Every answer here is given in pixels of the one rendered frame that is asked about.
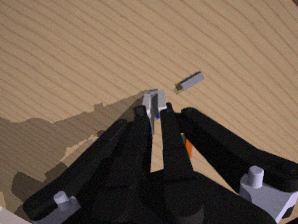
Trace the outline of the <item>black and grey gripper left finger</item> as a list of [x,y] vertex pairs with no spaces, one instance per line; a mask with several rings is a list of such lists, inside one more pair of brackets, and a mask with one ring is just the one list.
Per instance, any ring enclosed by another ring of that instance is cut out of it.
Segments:
[[91,212],[95,224],[130,224],[138,172],[151,172],[150,92],[133,113],[133,122],[115,121],[58,178],[24,202],[34,224],[61,224],[98,192]]

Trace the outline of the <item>orange rod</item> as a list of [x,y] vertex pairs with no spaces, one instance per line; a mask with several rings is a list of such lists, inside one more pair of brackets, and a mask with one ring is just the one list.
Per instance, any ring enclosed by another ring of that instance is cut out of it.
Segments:
[[191,143],[187,140],[186,137],[185,137],[185,146],[187,147],[189,157],[191,158],[191,154],[192,154],[192,145],[191,145]]

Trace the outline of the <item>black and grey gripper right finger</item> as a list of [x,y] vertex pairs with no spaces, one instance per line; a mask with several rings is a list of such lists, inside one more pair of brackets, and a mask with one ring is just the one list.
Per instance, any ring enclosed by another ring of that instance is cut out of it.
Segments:
[[158,91],[158,111],[171,224],[204,220],[202,192],[181,133],[239,196],[268,212],[277,224],[292,214],[298,197],[297,163],[254,147],[193,107],[174,112],[164,90]]

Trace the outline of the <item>grey rod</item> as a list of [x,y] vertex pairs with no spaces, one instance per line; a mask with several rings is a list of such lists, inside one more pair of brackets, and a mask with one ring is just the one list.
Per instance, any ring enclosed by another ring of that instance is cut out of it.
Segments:
[[154,114],[158,114],[158,89],[150,90]]
[[200,81],[204,80],[204,76],[202,74],[202,72],[197,72],[194,75],[188,77],[187,79],[183,80],[182,82],[180,82],[182,88],[184,89],[184,91],[190,87],[192,87],[193,85],[199,83]]

